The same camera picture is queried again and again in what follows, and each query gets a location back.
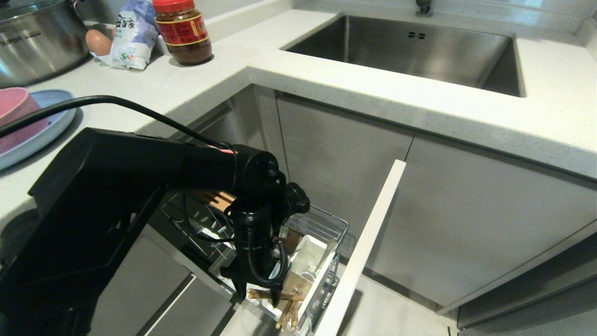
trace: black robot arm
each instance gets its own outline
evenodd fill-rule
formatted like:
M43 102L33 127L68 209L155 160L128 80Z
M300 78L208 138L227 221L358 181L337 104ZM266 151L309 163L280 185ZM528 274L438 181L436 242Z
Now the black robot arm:
M237 196L226 212L237 257L222 275L241 296L247 282L279 293L287 269L270 276L277 263L272 237L292 214L309 210L309 199L286 184L271 153L228 147L80 132L29 191L39 224L19 238L18 249L0 255L0 334L86 335L98 297L172 189Z

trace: red jar lid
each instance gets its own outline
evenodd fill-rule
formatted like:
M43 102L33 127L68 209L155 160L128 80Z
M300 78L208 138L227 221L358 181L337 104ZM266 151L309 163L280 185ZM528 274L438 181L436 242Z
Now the red jar lid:
M195 7L193 0L153 0L153 7L158 13L176 12Z

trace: faucet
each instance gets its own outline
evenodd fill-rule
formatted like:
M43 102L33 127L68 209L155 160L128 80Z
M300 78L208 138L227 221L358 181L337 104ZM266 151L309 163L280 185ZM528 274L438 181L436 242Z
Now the faucet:
M433 10L431 8L431 3L433 0L415 0L418 6L417 15L418 16L432 16Z

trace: white countertop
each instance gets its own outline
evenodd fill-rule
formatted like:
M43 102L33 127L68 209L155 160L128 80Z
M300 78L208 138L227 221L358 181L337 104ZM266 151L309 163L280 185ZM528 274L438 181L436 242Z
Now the white countertop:
M342 13L513 36L526 97L280 50ZM573 35L441 13L419 18L404 10L311 2L220 39L213 49L214 60L188 68L173 65L168 56L144 71L92 60L30 89L59 88L76 97L111 94L189 124L257 84L597 178L597 65ZM118 106L82 110L80 123L63 138L84 127L174 133ZM0 172L0 229L33 206L27 191L65 143Z

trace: plate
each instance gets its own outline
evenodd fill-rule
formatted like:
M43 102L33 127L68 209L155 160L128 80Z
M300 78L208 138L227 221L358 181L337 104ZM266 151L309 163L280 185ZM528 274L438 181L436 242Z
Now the plate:
M72 93L64 90L37 91L31 93L31 96L41 108L46 108L50 105L74 98ZM48 121L50 122L48 127L44 128L41 132L32 136L20 145L0 154L0 170L6 169L30 157L61 135L73 121L75 111L76 109L73 108L50 116L48 118Z

